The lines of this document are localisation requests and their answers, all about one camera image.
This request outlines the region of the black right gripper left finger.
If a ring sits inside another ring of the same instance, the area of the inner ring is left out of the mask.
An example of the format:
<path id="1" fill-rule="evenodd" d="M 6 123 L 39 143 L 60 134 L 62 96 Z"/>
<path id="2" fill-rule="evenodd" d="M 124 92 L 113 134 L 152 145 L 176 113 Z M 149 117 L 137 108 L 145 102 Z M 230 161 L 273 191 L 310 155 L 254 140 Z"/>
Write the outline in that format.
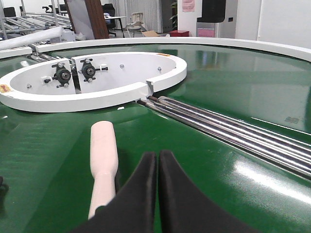
<path id="1" fill-rule="evenodd" d="M 112 201 L 72 233 L 152 233 L 156 201 L 156 153 L 145 152 Z"/>

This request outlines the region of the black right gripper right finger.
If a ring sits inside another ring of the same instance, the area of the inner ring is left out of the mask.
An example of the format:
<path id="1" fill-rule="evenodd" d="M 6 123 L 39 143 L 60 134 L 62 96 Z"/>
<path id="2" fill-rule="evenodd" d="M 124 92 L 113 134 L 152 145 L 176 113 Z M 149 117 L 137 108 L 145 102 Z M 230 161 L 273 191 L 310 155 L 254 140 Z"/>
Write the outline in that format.
<path id="1" fill-rule="evenodd" d="M 159 155 L 158 197 L 164 233 L 257 232 L 209 199 L 170 150 Z"/>

